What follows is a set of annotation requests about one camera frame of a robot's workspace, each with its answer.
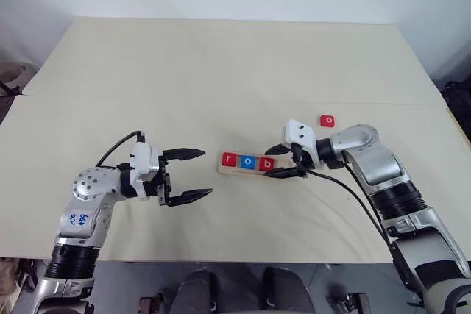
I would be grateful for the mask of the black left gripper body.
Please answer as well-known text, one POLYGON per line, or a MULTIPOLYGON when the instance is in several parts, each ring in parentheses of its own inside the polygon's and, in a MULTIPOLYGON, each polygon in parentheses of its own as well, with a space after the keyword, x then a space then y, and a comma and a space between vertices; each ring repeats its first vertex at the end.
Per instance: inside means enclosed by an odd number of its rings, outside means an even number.
POLYGON ((168 162, 164 156, 158 157, 159 170, 157 172, 157 197, 160 206, 172 207, 170 174, 166 171, 168 162))

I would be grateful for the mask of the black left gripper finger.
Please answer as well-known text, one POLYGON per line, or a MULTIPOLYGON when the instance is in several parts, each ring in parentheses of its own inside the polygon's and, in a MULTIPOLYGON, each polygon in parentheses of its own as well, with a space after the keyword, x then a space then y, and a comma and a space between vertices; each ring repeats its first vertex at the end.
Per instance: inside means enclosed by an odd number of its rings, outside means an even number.
POLYGON ((178 148, 178 149, 168 149, 162 151, 162 158, 165 161, 169 160, 192 160, 198 158, 202 155, 205 155, 205 151, 200 149, 190 149, 190 148, 178 148))
POLYGON ((196 189, 196 190, 187 190, 181 193, 179 196, 172 196, 168 197, 167 206, 168 207, 176 207, 184 204, 193 203, 203 197, 207 196, 208 194, 212 193, 213 189, 196 189))

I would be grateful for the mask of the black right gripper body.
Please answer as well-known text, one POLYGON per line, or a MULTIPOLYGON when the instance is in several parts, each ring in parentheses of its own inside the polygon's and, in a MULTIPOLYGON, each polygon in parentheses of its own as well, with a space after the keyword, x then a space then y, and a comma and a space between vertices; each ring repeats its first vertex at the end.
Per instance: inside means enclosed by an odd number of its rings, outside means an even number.
POLYGON ((294 164, 296 165, 297 176, 306 178, 307 177, 306 168, 302 164, 302 146, 297 143, 292 143, 291 153, 292 153, 292 160, 294 164))

